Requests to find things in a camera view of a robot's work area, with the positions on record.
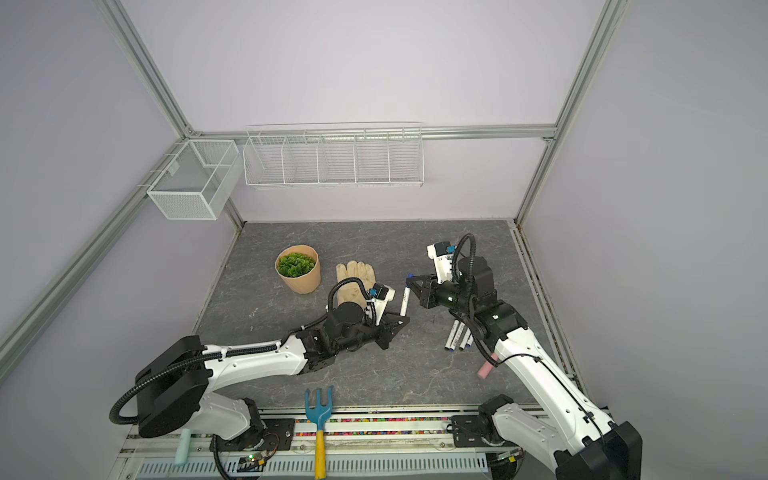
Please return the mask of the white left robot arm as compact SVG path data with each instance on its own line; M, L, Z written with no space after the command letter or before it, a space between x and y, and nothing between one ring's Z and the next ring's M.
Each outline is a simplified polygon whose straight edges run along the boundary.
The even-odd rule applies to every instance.
M140 370L133 386L111 407L116 425L136 425L143 438L177 429L233 440L260 433L255 402L232 399L222 389L276 376L298 376L332 365L342 352L374 343L388 349L410 322L394 312L377 313L346 302L280 340L235 346L205 345L185 336Z

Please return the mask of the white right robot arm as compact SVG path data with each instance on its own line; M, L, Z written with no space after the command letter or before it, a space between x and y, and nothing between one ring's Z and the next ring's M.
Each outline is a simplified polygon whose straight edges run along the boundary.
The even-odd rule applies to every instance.
M522 315L499 299L484 258L462 258L448 277L411 276L406 284L421 306L445 307L462 321L486 361L510 369L548 416L541 421L498 395L483 406L493 434L521 447L559 479L640 478L640 433L628 421L615 422L566 376Z

